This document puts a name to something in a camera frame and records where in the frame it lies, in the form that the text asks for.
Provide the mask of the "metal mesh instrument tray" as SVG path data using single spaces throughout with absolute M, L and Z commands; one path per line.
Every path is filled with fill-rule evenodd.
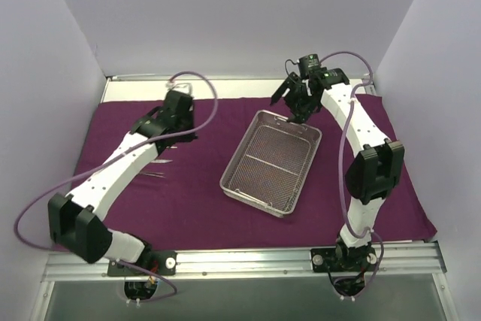
M 322 132 L 315 127 L 258 111 L 219 186 L 234 200 L 284 218 L 296 207 L 321 140 Z

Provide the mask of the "silver surgical scissors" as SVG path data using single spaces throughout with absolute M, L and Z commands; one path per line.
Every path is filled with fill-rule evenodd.
M 170 159 L 154 159 L 153 161 L 151 161 L 151 163 L 153 164 L 168 164 L 168 163 L 171 163 L 173 162 L 172 160 Z

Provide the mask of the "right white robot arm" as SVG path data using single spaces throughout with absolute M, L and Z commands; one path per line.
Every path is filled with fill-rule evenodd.
M 337 166 L 343 246 L 333 254 L 337 267 L 351 270 L 361 261 L 358 248 L 372 240 L 380 207 L 399 184 L 404 145 L 391 140 L 374 123 L 340 70 L 292 72 L 271 96 L 271 103 L 280 99 L 291 112 L 289 122 L 305 123 L 326 109 L 342 131 Z

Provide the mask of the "silver tweezers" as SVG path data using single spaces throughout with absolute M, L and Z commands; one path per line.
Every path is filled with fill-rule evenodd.
M 139 175 L 144 175 L 148 177 L 158 177 L 158 178 L 165 178 L 165 175 L 162 172 L 140 172 Z

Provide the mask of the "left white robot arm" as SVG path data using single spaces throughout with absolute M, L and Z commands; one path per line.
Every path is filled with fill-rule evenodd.
M 47 204 L 50 238 L 89 264 L 99 259 L 120 259 L 134 275 L 143 275 L 152 265 L 147 244 L 133 235 L 109 229 L 103 220 L 123 190 L 161 152 L 177 141 L 188 142 L 194 134 L 154 141 L 128 153 L 147 139 L 194 128 L 194 110 L 153 108 L 141 117 L 107 158 L 122 158 L 74 187 L 67 195 L 56 193 Z

